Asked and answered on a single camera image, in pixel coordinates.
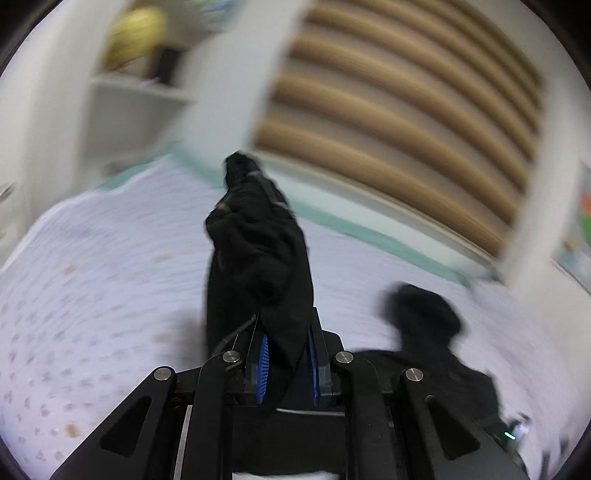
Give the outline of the black garment with grey piping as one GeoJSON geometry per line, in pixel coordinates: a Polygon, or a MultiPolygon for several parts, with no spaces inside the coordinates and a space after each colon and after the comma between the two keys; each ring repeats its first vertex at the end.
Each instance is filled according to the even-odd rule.
{"type": "MultiPolygon", "coordinates": [[[[263,408],[287,395],[308,344],[314,286],[304,232],[283,192],[256,159],[235,152],[224,160],[228,190],[205,220],[213,244],[206,290],[206,344],[221,351],[252,319],[269,340],[270,376],[263,408]]],[[[491,377],[451,351],[461,333],[458,314],[440,295],[411,284],[392,291],[384,312],[402,338],[394,358],[424,367],[451,403],[481,428],[502,426],[491,377]]]]}

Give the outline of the floral lilac bed quilt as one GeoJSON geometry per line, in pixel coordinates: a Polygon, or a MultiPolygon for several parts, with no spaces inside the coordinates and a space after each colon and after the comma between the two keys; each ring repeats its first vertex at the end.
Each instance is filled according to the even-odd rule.
{"type": "MultiPolygon", "coordinates": [[[[221,191],[166,157],[44,214],[1,270],[1,437],[46,479],[153,369],[204,363],[211,242],[221,191]]],[[[349,350],[397,349],[382,317],[401,283],[463,320],[455,354],[490,375],[503,418],[527,415],[532,478],[557,471],[590,413],[550,336],[502,284],[301,220],[322,326],[349,350]]]]}

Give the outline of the mint green mattress cover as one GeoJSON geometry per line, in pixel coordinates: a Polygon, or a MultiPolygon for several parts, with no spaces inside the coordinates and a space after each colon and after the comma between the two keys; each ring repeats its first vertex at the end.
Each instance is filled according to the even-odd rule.
{"type": "Polygon", "coordinates": [[[259,161],[298,217],[438,274],[450,271],[465,280],[488,269],[471,244],[412,210],[273,155],[262,154],[259,161]]]}

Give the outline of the white bookshelf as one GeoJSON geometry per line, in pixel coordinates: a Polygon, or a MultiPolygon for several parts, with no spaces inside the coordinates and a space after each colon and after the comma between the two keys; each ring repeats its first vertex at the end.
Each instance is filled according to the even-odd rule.
{"type": "Polygon", "coordinates": [[[100,36],[98,57],[85,101],[82,154],[93,166],[138,163],[165,141],[185,110],[197,103],[197,76],[205,41],[211,37],[194,1],[117,1],[115,13],[100,36]],[[106,70],[103,55],[114,21],[134,8],[155,6],[167,16],[162,43],[148,54],[114,71],[106,70]],[[182,51],[170,86],[154,79],[161,50],[182,51]]]}

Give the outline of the brown striped window blind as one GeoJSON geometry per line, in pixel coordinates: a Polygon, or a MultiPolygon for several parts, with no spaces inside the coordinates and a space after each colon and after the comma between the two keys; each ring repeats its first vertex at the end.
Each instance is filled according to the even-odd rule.
{"type": "Polygon", "coordinates": [[[526,197],[544,80],[465,1],[315,1],[254,142],[416,211],[487,256],[526,197]]]}

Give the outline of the small black framed board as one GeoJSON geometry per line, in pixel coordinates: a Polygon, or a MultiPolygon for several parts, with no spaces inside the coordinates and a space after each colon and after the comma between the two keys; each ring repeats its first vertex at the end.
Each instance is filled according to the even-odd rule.
{"type": "Polygon", "coordinates": [[[181,50],[164,47],[156,63],[154,79],[161,84],[170,86],[173,83],[173,77],[181,55],[181,50]]]}

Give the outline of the yellow globe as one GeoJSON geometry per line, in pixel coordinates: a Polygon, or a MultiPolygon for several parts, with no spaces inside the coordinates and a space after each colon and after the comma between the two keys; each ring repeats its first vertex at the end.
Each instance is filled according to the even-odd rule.
{"type": "Polygon", "coordinates": [[[114,71],[158,47],[165,38],[167,16],[155,6],[134,8],[111,25],[103,55],[106,70],[114,71]]]}

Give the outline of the colourful wall map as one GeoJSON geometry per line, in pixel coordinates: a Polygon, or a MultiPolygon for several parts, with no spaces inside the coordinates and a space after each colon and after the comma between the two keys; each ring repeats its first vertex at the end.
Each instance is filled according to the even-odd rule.
{"type": "Polygon", "coordinates": [[[579,173],[574,210],[554,260],[590,293],[590,166],[582,163],[579,173]]]}

